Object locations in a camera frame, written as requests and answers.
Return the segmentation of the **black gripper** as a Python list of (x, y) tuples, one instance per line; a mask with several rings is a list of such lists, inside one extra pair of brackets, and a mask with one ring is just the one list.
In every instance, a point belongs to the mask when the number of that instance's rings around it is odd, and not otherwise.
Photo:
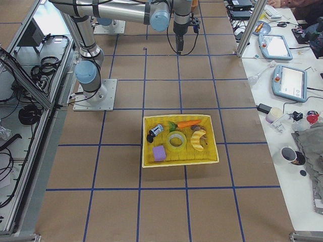
[(173, 32), (177, 35), (177, 52), (182, 52), (184, 47), (184, 37), (188, 31), (188, 23), (179, 24), (176, 21), (173, 23)]

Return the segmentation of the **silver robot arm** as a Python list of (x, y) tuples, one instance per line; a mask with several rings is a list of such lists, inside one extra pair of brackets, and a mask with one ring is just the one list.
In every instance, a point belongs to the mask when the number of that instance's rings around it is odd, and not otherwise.
[(96, 43), (90, 17), (141, 23), (158, 32), (167, 30), (173, 18), (176, 54), (183, 50), (188, 27), (198, 27), (193, 23), (191, 1), (52, 1), (52, 4), (68, 15), (80, 44), (82, 60), (76, 65), (75, 75), (85, 101), (90, 104), (100, 102), (106, 94), (100, 76), (103, 52)]

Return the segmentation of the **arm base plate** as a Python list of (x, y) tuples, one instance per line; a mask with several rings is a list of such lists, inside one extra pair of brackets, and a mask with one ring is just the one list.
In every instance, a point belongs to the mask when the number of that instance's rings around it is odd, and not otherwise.
[(125, 32), (125, 21), (111, 20), (101, 21), (94, 24), (94, 35), (117, 35), (124, 34)]
[(77, 95), (74, 101), (74, 111), (113, 111), (117, 90), (117, 79), (102, 79), (101, 87), (93, 94), (85, 92)]

